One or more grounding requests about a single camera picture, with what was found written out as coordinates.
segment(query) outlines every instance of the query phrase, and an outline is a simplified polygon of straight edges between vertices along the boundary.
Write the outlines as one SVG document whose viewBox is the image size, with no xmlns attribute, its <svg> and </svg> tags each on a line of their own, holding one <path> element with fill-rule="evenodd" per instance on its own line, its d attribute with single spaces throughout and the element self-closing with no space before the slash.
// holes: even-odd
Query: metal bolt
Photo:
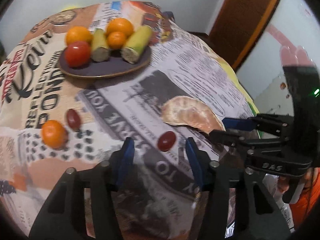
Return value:
<svg viewBox="0 0 320 240">
<path fill-rule="evenodd" d="M 210 162 L 210 166 L 213 167 L 213 168 L 218 168 L 218 167 L 219 167 L 219 162 L 217 162 L 217 161 L 211 161 L 211 162 Z"/>
<path fill-rule="evenodd" d="M 74 173 L 75 171 L 76 171 L 76 169 L 75 169 L 75 168 L 72 168 L 72 167 L 66 169 L 66 173 L 67 173 L 67 174 L 72 174 L 72 173 Z"/>
<path fill-rule="evenodd" d="M 247 174 L 251 175 L 251 174 L 253 174 L 253 169 L 247 167 L 247 168 L 245 169 L 245 172 L 246 172 Z"/>
<path fill-rule="evenodd" d="M 109 164 L 110 164 L 110 163 L 109 163 L 108 161 L 106 161 L 106 160 L 100 162 L 100 165 L 101 165 L 102 167 L 107 167 L 107 166 L 109 166 Z"/>
</svg>

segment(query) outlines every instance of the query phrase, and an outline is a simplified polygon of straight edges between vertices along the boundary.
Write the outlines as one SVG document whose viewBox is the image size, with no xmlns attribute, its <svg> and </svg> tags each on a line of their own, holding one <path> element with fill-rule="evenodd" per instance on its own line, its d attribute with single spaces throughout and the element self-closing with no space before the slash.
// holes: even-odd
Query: person's hand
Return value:
<svg viewBox="0 0 320 240">
<path fill-rule="evenodd" d="M 319 168 L 315 168 L 314 175 L 313 175 L 313 182 L 314 183 L 317 179 L 319 172 Z M 312 168 L 309 168 L 307 173 L 303 176 L 303 180 L 305 182 L 304 188 L 311 187 L 311 180 L 312 180 Z M 289 178 L 279 177 L 277 183 L 278 190 L 283 194 L 289 189 Z"/>
</svg>

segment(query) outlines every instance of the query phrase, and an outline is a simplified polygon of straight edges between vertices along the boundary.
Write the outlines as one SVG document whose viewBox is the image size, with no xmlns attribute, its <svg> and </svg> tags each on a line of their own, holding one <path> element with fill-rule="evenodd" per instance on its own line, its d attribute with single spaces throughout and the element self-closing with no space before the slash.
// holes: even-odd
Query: purple plate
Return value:
<svg viewBox="0 0 320 240">
<path fill-rule="evenodd" d="M 121 76 L 148 65 L 151 60 L 150 47 L 146 47 L 136 64 L 130 64 L 124 61 L 120 51 L 115 50 L 111 52 L 110 58 L 107 61 L 95 62 L 90 60 L 80 67 L 71 68 L 65 60 L 64 53 L 65 50 L 60 55 L 59 68 L 64 74 L 76 78 L 108 78 Z"/>
</svg>

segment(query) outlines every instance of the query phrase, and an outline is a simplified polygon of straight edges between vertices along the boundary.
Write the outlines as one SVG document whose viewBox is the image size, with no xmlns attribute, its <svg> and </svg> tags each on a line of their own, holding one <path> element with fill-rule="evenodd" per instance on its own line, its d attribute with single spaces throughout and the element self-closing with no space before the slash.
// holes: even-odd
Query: door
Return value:
<svg viewBox="0 0 320 240">
<path fill-rule="evenodd" d="M 244 61 L 279 0 L 225 0 L 209 34 L 213 50 L 233 69 Z"/>
</svg>

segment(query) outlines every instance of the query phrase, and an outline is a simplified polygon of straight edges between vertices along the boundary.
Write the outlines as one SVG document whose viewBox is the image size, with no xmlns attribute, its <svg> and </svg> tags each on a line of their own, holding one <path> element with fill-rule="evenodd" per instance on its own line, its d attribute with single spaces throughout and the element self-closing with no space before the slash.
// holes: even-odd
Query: table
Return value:
<svg viewBox="0 0 320 240">
<path fill-rule="evenodd" d="M 93 31 L 114 17 L 129 19 L 135 29 L 153 27 L 152 59 L 148 67 L 122 77 L 82 80 L 59 69 L 64 36 L 72 26 Z M 176 95 L 197 97 L 222 119 L 257 112 L 231 67 L 201 39 L 180 29 L 149 2 L 102 3 L 57 13 L 36 24 L 0 67 L 0 200 L 14 222 L 28 235 L 42 204 L 68 167 L 90 169 L 118 150 L 125 137 L 135 140 L 134 167 L 113 195 L 124 237 L 186 239 L 201 221 L 206 194 L 198 193 L 184 152 L 193 136 L 212 160 L 226 147 L 211 146 L 186 127 L 171 127 L 160 119 L 161 106 Z M 66 126 L 73 108 L 83 122 L 79 132 Z M 64 149 L 43 144 L 41 125 L 60 121 L 69 132 Z M 159 136 L 172 130 L 178 139 L 162 153 Z M 230 193 L 226 234 L 234 223 L 235 193 Z M 90 191 L 85 190 L 87 232 L 93 235 Z"/>
</svg>

